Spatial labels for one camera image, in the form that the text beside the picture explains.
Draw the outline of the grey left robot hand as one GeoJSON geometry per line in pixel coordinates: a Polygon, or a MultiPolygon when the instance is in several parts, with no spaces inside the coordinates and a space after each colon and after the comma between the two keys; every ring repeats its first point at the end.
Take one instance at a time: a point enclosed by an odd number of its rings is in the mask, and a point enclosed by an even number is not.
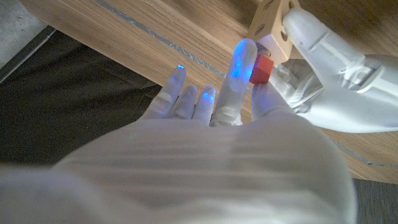
{"type": "Polygon", "coordinates": [[[334,131],[397,131],[397,57],[363,54],[303,9],[283,25],[302,58],[276,65],[270,82],[295,113],[334,131]]]}

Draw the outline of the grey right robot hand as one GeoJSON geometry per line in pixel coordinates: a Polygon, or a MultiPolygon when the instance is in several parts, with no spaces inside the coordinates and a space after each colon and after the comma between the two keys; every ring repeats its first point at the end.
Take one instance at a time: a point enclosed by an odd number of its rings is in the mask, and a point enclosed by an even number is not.
{"type": "Polygon", "coordinates": [[[338,147],[271,84],[252,90],[257,57],[240,41],[220,92],[200,96],[178,66],[135,122],[53,167],[1,170],[2,223],[356,223],[338,147]]]}

